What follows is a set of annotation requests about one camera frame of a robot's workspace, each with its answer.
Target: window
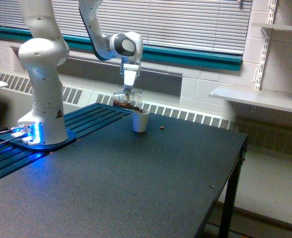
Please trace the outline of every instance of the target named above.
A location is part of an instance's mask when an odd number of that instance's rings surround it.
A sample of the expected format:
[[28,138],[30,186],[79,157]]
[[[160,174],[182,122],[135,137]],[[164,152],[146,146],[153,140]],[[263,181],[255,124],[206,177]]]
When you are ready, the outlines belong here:
[[[78,0],[53,0],[65,35],[88,37]],[[144,43],[184,50],[242,55],[252,0],[104,0],[104,34],[135,31]],[[17,0],[0,0],[0,26],[26,28]]]

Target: paper cup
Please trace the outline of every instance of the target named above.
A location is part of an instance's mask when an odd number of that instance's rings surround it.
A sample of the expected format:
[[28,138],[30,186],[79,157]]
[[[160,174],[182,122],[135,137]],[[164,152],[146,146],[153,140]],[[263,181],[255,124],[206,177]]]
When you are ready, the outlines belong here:
[[135,132],[145,132],[149,118],[149,111],[143,109],[143,112],[133,110],[133,130]]

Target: blue led light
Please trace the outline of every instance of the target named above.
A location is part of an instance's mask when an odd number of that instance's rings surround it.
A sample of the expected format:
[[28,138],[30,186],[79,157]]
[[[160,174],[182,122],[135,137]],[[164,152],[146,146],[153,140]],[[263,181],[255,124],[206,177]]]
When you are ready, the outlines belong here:
[[33,128],[32,128],[32,139],[34,143],[40,143],[41,141],[41,126],[38,122],[33,124]]
[[20,127],[17,127],[17,128],[15,128],[15,129],[12,130],[12,133],[17,133],[19,131],[21,131],[21,128]]

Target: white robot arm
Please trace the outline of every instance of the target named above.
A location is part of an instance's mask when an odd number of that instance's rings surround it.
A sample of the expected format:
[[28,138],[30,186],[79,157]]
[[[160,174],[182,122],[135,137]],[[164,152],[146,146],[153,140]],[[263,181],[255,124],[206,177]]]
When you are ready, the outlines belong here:
[[127,32],[106,36],[97,20],[97,11],[103,0],[79,0],[79,10],[91,38],[95,55],[100,60],[122,59],[120,73],[124,78],[123,92],[128,96],[140,74],[143,39],[140,34]]
[[20,8],[33,36],[19,49],[32,84],[33,105],[18,124],[32,126],[30,136],[23,138],[29,145],[57,144],[68,138],[57,66],[67,59],[69,47],[56,23],[51,0],[20,0]]

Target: teal window frame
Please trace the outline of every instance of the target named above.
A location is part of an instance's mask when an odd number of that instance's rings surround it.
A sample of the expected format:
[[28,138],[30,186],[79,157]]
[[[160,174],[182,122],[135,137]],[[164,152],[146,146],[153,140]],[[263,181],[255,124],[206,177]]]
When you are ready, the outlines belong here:
[[[24,42],[31,38],[29,30],[0,26],[0,39],[2,40]],[[88,37],[63,35],[63,38],[71,49],[91,52],[93,50],[90,38]],[[242,56],[148,45],[144,45],[143,59],[233,71],[240,71],[242,65]]]

